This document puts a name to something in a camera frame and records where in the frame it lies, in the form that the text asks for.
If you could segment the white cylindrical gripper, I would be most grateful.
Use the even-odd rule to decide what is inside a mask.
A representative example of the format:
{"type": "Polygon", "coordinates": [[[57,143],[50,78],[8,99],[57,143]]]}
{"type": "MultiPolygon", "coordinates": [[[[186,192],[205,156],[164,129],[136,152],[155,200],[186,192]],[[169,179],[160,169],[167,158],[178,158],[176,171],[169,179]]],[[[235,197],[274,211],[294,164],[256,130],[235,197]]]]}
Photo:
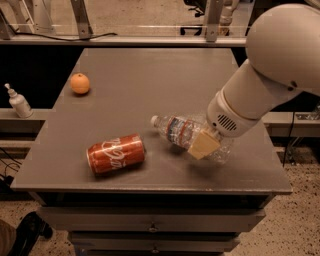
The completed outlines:
{"type": "MultiPolygon", "coordinates": [[[[224,94],[219,90],[210,101],[207,112],[207,122],[222,136],[240,137],[253,128],[260,119],[243,117],[231,108],[224,94]]],[[[201,130],[191,143],[188,153],[200,160],[220,147],[220,141],[206,130],[201,130]]]]}

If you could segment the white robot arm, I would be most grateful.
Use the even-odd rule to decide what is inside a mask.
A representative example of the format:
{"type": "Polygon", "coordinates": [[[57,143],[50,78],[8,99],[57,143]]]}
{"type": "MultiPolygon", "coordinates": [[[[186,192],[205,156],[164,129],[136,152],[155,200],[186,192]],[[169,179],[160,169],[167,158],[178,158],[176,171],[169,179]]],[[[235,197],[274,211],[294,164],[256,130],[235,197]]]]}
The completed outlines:
{"type": "Polygon", "coordinates": [[[269,9],[249,29],[246,55],[208,105],[206,122],[188,149],[197,159],[301,92],[320,95],[320,10],[305,4],[269,9]]]}

